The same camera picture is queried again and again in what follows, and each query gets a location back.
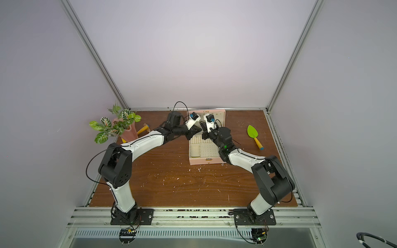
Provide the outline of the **left circuit board connector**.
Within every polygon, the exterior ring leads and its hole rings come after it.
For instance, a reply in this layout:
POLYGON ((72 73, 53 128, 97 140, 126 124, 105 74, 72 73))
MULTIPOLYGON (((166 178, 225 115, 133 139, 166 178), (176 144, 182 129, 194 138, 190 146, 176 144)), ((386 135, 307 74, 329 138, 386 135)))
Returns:
POLYGON ((135 241, 137 230, 131 228, 122 228, 119 232, 119 241, 123 245, 130 245, 133 241, 135 241))

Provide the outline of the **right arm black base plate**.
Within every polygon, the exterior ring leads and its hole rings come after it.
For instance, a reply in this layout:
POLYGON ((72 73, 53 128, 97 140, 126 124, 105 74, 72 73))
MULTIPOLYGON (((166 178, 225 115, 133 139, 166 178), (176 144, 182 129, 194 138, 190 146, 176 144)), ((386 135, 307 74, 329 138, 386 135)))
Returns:
POLYGON ((228 212, 229 216, 234 218, 236 225, 253 225, 253 226, 275 226, 276 217, 272 209, 267 210, 262 215, 256 215, 253 211, 245 209, 233 209, 228 212))

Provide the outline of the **circuit board connector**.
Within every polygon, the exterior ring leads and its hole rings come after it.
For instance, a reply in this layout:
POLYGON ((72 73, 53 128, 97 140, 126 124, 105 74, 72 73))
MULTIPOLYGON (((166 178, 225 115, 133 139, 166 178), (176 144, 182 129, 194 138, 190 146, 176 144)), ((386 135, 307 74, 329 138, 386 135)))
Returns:
POLYGON ((131 228, 122 228, 119 232, 119 241, 123 245, 130 245, 133 241, 135 241, 137 230, 131 228))
POLYGON ((251 236, 251 240, 254 244, 264 244, 268 238, 268 229, 252 228, 251 236))

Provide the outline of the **potted plant pink vase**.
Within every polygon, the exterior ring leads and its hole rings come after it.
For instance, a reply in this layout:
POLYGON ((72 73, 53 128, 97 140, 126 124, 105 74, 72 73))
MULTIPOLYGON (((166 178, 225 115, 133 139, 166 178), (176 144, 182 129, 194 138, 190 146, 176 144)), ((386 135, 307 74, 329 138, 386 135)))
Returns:
POLYGON ((96 144, 103 144, 109 137, 117 137, 127 133, 128 130, 132 130, 133 124, 142 120, 142 117, 136 112, 128 108, 122 108, 117 103, 112 108, 109 108, 108 111, 116 116, 114 120, 102 117, 100 122, 92 121, 89 123, 93 130, 98 131, 94 140, 96 144))

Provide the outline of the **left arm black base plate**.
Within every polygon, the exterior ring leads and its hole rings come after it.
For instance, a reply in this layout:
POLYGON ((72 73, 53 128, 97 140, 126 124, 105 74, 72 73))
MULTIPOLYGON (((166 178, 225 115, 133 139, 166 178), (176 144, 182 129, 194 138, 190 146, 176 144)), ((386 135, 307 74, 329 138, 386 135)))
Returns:
POLYGON ((119 210, 116 203, 111 208, 111 225, 151 225, 153 217, 153 209, 138 208, 137 205, 128 212, 119 210))

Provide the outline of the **yellow green toy rake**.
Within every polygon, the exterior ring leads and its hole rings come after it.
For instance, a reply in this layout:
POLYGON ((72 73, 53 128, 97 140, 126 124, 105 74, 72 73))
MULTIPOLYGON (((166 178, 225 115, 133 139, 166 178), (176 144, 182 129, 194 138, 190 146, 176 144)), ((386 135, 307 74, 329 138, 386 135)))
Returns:
POLYGON ((124 130, 124 132, 121 134, 121 139, 123 143, 128 143, 134 140, 137 140, 139 137, 139 134, 142 134, 144 132, 150 133, 150 128, 149 125, 144 124, 144 126, 140 130, 136 130, 135 128, 135 123, 131 124, 127 130, 124 130))

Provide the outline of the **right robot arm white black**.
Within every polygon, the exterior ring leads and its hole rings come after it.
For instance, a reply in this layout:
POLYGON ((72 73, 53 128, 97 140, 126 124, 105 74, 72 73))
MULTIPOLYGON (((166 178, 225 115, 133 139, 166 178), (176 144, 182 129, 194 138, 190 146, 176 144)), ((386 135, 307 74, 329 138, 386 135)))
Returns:
POLYGON ((293 193, 295 183, 276 156, 256 156, 237 148, 229 128, 206 122, 200 122, 200 126, 202 138, 210 139, 218 147, 223 162, 253 174, 259 194, 249 204, 248 210, 254 216, 264 214, 293 193))

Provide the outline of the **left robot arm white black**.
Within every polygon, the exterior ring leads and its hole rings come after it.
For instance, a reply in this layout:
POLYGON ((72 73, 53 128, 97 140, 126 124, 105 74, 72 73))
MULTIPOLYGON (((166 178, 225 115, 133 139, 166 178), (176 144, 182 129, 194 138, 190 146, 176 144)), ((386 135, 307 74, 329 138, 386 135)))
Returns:
POLYGON ((201 120, 196 112, 191 113, 186 122, 183 120, 183 114, 169 112, 167 120, 149 134, 124 145, 113 143, 103 151, 104 157, 98 172, 114 197, 115 207, 111 211, 111 217, 116 223, 132 224, 138 218, 137 204, 130 190, 132 162, 180 136, 190 140, 202 131, 196 125, 201 120))

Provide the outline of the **right circuit board connector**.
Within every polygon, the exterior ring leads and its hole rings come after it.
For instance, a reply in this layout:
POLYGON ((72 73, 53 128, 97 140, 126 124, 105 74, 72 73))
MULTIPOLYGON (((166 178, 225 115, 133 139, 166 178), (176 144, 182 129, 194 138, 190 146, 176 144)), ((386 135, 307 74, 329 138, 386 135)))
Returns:
POLYGON ((264 244, 268 238, 268 229, 252 228, 251 236, 251 240, 254 244, 264 244))

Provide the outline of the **aluminium mounting rail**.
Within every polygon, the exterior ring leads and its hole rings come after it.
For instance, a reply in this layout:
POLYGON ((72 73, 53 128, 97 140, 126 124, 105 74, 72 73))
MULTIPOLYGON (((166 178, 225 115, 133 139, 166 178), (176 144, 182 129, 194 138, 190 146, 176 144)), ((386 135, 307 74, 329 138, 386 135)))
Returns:
MULTIPOLYGON (((133 226, 139 228, 233 228, 265 227, 270 228, 320 228, 321 224, 311 207, 276 207, 266 215, 267 220, 254 224, 248 215, 232 213, 237 207, 149 207, 143 212, 133 226)), ((107 228, 111 225, 110 207, 78 207, 72 213, 69 228, 107 228)))

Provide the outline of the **pink jewelry box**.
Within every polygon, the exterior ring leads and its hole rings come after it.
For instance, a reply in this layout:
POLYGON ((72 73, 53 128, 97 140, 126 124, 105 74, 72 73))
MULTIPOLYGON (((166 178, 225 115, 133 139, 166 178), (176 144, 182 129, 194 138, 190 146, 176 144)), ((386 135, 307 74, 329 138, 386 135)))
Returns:
MULTIPOLYGON (((225 109, 214 110, 195 110, 201 117, 201 122, 205 122, 204 115, 213 114, 216 124, 224 126, 226 118, 225 109)), ((195 134, 189 141, 189 162, 191 165, 221 164, 224 163, 219 155, 218 146, 210 139, 203 140, 202 132, 195 134)))

